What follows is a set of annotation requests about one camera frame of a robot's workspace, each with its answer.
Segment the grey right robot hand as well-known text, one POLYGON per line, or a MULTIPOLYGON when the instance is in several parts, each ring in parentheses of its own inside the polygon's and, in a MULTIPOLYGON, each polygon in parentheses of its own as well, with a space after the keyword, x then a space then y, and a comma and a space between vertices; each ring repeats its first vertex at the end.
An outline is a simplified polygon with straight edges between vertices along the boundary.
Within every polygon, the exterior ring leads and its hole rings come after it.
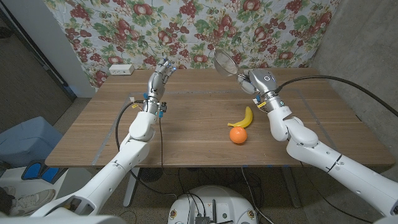
POLYGON ((248 94, 260 94, 264 96, 270 91, 277 89, 277 82, 274 75, 261 68, 245 70, 238 74, 237 81, 243 91, 248 94))

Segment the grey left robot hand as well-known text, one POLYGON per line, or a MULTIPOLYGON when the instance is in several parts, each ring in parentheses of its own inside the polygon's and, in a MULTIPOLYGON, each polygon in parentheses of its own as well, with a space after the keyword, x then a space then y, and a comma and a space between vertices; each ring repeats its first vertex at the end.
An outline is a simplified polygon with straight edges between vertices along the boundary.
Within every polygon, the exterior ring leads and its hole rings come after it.
POLYGON ((164 95, 165 84, 175 71, 176 68, 173 66, 173 62, 167 57, 162 58, 156 65, 155 72, 149 78, 147 85, 148 96, 159 101, 164 95))

